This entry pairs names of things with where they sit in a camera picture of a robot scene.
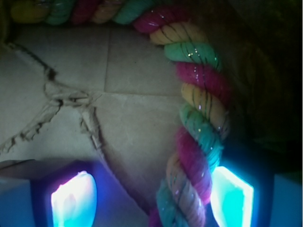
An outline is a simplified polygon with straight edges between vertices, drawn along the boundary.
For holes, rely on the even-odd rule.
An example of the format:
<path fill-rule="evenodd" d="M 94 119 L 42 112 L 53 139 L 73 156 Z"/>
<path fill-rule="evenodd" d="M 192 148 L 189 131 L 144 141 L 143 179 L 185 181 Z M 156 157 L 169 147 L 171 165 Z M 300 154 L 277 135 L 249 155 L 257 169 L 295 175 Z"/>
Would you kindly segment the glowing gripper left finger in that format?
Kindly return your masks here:
<path fill-rule="evenodd" d="M 0 163 L 2 227 L 91 227 L 98 204 L 96 160 L 7 160 Z"/>

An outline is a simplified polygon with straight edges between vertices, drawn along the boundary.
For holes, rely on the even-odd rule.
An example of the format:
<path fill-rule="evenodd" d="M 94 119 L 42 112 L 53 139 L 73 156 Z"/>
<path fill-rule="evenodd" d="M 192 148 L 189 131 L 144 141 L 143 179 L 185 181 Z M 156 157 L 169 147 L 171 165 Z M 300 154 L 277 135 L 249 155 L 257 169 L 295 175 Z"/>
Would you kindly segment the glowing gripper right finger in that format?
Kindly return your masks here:
<path fill-rule="evenodd" d="M 212 226 L 301 227 L 302 158 L 227 146 L 213 172 Z"/>

